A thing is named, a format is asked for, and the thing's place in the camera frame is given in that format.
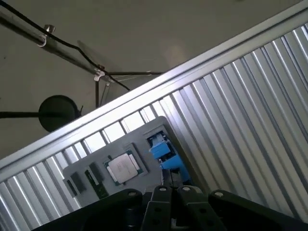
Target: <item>black cable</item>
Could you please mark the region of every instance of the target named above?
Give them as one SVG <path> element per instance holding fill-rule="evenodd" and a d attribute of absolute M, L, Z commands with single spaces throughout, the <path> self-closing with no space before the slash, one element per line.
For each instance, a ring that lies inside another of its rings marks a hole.
<path fill-rule="evenodd" d="M 125 86 L 123 83 L 117 81 L 115 78 L 113 78 L 106 70 L 104 70 L 103 68 L 101 68 L 99 65 L 95 64 L 83 51 L 80 47 L 75 46 L 73 44 L 70 44 L 58 37 L 56 37 L 55 35 L 49 33 L 48 31 L 44 30 L 44 28 L 40 27 L 39 25 L 37 25 L 35 22 L 31 21 L 29 18 L 27 18 L 26 16 L 24 16 L 22 13 L 20 13 L 18 10 L 16 10 L 14 7 L 10 6 L 9 4 L 7 4 L 6 2 L 4 2 L 3 0 L 0 0 L 0 5 L 3 6 L 5 9 L 7 9 L 8 11 L 10 11 L 11 13 L 15 14 L 17 17 L 19 17 L 20 19 L 24 20 L 26 23 L 30 24 L 31 26 L 33 26 L 35 29 L 39 30 L 40 32 L 42 32 L 43 34 L 47 35 L 48 37 L 54 39 L 55 41 L 70 47 L 72 49 L 75 49 L 77 51 L 79 51 L 79 53 L 90 63 L 92 64 L 94 67 L 98 68 L 99 70 L 103 71 L 105 73 L 105 75 L 109 76 L 110 79 L 112 79 L 112 81 L 114 81 L 115 83 L 117 83 L 118 85 L 124 87 L 127 90 L 130 90 L 127 86 Z"/>

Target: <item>metal pipe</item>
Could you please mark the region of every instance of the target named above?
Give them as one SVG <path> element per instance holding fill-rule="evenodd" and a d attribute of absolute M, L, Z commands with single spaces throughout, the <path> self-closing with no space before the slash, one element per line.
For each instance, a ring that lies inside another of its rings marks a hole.
<path fill-rule="evenodd" d="M 40 45 L 44 43 L 43 38 L 40 38 L 38 35 L 32 32 L 27 32 L 19 26 L 13 24 L 8 20 L 7 17 L 3 17 L 3 14 L 0 14 L 0 24 L 36 44 Z"/>
<path fill-rule="evenodd" d="M 150 75 L 161 75 L 164 72 L 155 72 L 155 71 L 131 71 L 131 72 L 112 72 L 108 71 L 112 76 L 150 76 Z"/>
<path fill-rule="evenodd" d="M 22 37 L 36 43 L 37 45 L 44 44 L 44 39 L 20 23 L 14 21 L 7 15 L 0 12 L 0 25 L 5 26 L 9 30 L 21 35 Z M 77 60 L 75 57 L 73 57 L 71 54 L 63 51 L 62 49 L 58 48 L 56 46 L 56 42 L 52 42 L 53 40 L 51 38 L 49 39 L 50 42 L 47 41 L 46 45 L 42 47 L 42 49 L 48 51 L 49 53 L 55 54 L 58 57 L 70 62 L 71 64 L 80 67 L 81 69 L 87 71 L 88 73 L 95 75 L 96 71 L 94 68 L 89 67 L 88 65 L 83 64 L 81 61 Z M 114 76 L 122 76 L 122 75 L 160 75 L 163 72 L 109 72 L 110 75 Z"/>

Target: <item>metal clamp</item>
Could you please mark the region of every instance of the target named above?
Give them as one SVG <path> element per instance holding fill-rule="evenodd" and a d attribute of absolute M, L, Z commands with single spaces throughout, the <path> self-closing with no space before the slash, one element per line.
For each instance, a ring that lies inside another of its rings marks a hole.
<path fill-rule="evenodd" d="M 112 83 L 113 81 L 106 75 L 106 73 L 98 68 L 94 69 L 96 71 L 96 75 L 94 76 L 94 81 L 98 82 L 101 78 L 107 83 Z"/>
<path fill-rule="evenodd" d="M 46 30 L 47 32 L 52 34 L 56 30 L 56 27 L 53 26 L 53 25 L 47 24 L 47 25 L 44 26 L 44 30 Z M 42 34 L 42 35 L 40 35 L 40 37 L 43 39 L 43 44 L 37 44 L 37 45 L 39 47 L 44 47 L 47 43 L 47 35 Z"/>

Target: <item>metal bar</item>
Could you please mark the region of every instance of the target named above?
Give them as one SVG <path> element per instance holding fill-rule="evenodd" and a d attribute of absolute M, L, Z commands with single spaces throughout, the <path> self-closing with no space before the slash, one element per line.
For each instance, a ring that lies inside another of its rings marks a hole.
<path fill-rule="evenodd" d="M 150 76 L 150 75 L 161 75 L 164 72 L 155 72 L 155 71 L 131 71 L 131 72 L 108 72 L 112 76 Z"/>
<path fill-rule="evenodd" d="M 100 84 L 98 81 L 95 81 L 95 108 L 99 108 L 99 90 Z"/>
<path fill-rule="evenodd" d="M 38 117 L 62 117 L 60 113 L 42 112 L 0 112 L 0 119 L 3 118 L 38 118 Z"/>

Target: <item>black lamp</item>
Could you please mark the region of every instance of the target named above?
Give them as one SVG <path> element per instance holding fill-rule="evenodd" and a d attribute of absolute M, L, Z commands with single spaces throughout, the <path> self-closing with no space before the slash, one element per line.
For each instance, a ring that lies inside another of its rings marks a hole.
<path fill-rule="evenodd" d="M 75 102 L 64 95 L 53 95 L 45 99 L 38 112 L 0 112 L 0 118 L 38 118 L 48 132 L 53 132 L 79 118 L 81 112 Z"/>

